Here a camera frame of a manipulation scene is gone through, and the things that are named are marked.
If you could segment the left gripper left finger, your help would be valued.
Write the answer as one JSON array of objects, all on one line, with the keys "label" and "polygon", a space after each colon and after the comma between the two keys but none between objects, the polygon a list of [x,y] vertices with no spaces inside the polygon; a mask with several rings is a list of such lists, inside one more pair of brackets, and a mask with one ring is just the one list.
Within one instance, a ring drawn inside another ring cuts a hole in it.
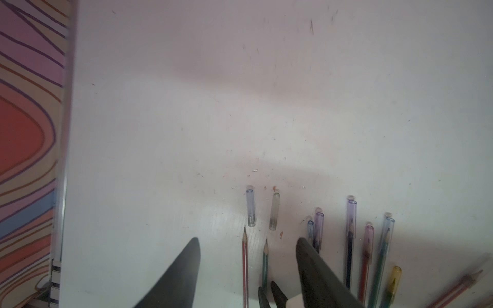
[{"label": "left gripper left finger", "polygon": [[192,307],[200,257],[200,243],[194,237],[135,308]]}]

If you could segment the clear grey pencil cap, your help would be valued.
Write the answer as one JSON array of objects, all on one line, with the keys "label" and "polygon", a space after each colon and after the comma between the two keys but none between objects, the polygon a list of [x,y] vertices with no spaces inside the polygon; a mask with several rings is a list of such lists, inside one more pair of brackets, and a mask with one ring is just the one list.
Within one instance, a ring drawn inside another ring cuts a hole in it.
[{"label": "clear grey pencil cap", "polygon": [[279,206],[281,202],[281,194],[276,186],[273,187],[273,197],[272,197],[272,206],[270,212],[270,222],[269,229],[271,231],[275,231],[277,229],[277,221],[279,215]]}]

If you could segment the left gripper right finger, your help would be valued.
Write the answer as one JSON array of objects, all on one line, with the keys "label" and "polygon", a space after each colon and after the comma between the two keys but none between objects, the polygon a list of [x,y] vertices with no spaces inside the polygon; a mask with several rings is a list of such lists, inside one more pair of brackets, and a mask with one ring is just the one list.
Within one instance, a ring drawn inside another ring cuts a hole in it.
[{"label": "left gripper right finger", "polygon": [[296,243],[296,259],[304,307],[363,306],[303,237]]}]

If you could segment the red capped pencil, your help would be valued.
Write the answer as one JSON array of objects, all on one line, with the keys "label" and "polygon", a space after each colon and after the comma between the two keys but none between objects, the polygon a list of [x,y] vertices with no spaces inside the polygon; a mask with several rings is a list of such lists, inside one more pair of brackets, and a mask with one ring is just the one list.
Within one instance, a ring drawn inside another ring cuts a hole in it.
[{"label": "red capped pencil", "polygon": [[367,223],[363,238],[362,264],[358,290],[358,300],[362,303],[362,305],[365,305],[367,296],[368,273],[372,262],[373,242],[374,227],[371,223]]}]

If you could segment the dark blue pencil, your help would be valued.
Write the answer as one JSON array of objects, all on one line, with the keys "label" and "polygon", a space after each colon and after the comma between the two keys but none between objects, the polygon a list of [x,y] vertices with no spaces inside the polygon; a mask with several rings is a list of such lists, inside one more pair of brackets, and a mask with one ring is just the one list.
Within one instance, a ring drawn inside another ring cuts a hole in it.
[{"label": "dark blue pencil", "polygon": [[313,218],[312,217],[308,217],[308,221],[307,221],[307,240],[309,242],[309,244],[313,244],[313,237],[314,237],[314,229],[315,229],[315,222],[313,221]]}]

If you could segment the dark capped pencil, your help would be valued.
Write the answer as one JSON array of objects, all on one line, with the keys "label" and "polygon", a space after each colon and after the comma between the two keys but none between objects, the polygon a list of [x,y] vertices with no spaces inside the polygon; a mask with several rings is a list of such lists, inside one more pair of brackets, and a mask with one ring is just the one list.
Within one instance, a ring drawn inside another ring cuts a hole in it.
[{"label": "dark capped pencil", "polygon": [[356,235],[356,213],[357,201],[353,195],[349,195],[347,197],[347,245],[345,257],[345,285],[349,290],[352,276],[354,238]]}]

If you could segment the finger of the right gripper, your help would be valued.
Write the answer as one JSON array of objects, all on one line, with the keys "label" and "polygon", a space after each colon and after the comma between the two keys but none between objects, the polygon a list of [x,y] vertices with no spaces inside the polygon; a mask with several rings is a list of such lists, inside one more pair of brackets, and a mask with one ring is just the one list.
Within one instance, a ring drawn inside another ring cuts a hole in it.
[{"label": "finger of the right gripper", "polygon": [[262,287],[258,287],[258,300],[260,308],[270,308],[270,303]]},{"label": "finger of the right gripper", "polygon": [[277,308],[286,308],[286,303],[288,301],[287,296],[282,292],[280,287],[277,285],[275,281],[270,283],[270,287],[272,290],[272,296],[274,302],[276,303]]}]

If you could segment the yellow capped pencil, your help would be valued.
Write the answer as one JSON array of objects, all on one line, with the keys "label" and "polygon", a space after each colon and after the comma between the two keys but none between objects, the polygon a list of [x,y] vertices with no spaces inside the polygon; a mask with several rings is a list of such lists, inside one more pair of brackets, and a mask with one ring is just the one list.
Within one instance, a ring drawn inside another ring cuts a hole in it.
[{"label": "yellow capped pencil", "polygon": [[401,276],[402,276],[402,269],[398,266],[394,266],[389,278],[388,285],[383,294],[380,308],[390,308],[391,305],[394,303]]}]

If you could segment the clear blue pencil cap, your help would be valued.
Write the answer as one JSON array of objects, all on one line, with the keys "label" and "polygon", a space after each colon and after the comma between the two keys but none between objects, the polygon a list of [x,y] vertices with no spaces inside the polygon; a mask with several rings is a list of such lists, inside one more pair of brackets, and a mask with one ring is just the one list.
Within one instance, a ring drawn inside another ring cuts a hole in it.
[{"label": "clear blue pencil cap", "polygon": [[246,187],[246,206],[247,206],[247,221],[249,227],[255,227],[256,224],[256,212],[255,212],[255,197],[254,188],[252,186]]}]

